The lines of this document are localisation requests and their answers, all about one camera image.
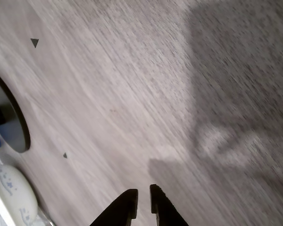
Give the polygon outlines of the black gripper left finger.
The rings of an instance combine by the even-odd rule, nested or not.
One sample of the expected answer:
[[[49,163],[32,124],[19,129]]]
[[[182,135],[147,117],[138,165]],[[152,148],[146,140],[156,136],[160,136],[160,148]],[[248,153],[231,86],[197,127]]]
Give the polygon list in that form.
[[[136,219],[138,190],[128,189],[120,194],[90,226],[130,226]]]

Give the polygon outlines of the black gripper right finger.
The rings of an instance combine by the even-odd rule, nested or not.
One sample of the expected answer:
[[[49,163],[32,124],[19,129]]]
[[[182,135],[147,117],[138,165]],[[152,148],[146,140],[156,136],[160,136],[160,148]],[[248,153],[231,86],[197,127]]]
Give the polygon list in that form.
[[[158,226],[188,226],[162,189],[150,185],[151,213],[156,215]]]

